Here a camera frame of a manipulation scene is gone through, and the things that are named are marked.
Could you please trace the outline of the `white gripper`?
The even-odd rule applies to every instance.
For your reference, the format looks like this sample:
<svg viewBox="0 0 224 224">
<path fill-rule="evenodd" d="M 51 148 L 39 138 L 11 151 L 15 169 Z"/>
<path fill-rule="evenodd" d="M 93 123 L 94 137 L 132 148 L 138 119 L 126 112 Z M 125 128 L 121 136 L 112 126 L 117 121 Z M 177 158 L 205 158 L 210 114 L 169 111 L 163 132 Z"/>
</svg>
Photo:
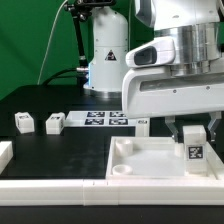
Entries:
<svg viewBox="0 0 224 224">
<path fill-rule="evenodd" d="M 182 133 L 174 116 L 211 112 L 206 131 L 214 143 L 224 111 L 224 72 L 172 77 L 165 66 L 130 69 L 122 84 L 122 110 L 128 118 L 165 117 L 176 143 Z"/>
</svg>

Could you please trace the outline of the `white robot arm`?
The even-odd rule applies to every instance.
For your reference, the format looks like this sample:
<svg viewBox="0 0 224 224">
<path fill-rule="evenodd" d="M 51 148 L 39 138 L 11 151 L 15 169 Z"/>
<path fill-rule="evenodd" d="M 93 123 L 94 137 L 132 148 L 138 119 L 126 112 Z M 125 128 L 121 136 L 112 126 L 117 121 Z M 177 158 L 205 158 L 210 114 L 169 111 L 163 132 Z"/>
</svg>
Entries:
<svg viewBox="0 0 224 224">
<path fill-rule="evenodd" d="M 179 115 L 208 113 L 216 129 L 224 111 L 224 0 L 131 0 L 136 22 L 125 22 L 92 0 L 94 56 L 88 93 L 119 93 L 128 118 L 163 117 L 175 130 Z"/>
</svg>

